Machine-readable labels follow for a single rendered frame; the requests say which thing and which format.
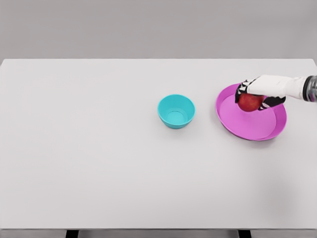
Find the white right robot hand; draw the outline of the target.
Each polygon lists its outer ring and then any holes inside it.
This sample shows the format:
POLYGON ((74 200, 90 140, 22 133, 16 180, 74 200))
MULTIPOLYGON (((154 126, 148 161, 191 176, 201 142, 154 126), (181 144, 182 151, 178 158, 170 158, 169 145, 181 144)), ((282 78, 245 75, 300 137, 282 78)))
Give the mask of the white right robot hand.
POLYGON ((235 92, 235 103, 237 104, 243 94, 254 96, 266 96, 257 108, 263 111, 285 103, 286 85, 292 78, 276 75, 262 75, 255 79, 248 79, 239 84, 235 92))

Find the red apple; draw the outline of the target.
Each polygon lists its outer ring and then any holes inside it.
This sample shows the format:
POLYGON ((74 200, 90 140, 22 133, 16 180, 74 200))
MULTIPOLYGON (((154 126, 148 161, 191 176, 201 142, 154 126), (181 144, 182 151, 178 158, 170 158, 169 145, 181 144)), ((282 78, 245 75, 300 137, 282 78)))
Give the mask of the red apple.
POLYGON ((243 93, 241 94, 239 98, 238 106, 241 110, 245 112, 253 112, 259 109, 263 101, 264 101, 263 95, 253 95, 253 94, 243 93))

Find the pink plate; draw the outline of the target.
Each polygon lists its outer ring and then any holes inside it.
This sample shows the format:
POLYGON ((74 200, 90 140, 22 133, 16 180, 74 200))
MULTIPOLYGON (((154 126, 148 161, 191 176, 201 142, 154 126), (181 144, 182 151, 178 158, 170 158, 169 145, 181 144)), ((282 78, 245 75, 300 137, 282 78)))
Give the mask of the pink plate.
POLYGON ((264 111, 245 112, 235 103, 238 84, 224 88, 215 102, 222 125, 232 134, 246 140, 265 141, 277 137, 287 123, 287 112, 281 104, 264 111))

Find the blue bowl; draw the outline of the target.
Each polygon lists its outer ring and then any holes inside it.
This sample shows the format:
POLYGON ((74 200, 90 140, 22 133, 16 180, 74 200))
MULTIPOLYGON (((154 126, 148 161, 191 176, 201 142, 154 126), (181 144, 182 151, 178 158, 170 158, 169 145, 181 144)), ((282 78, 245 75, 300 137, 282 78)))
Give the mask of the blue bowl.
POLYGON ((181 129, 187 126, 196 114, 196 107, 191 99, 180 94, 171 94, 158 103, 158 116, 169 128, 181 129))

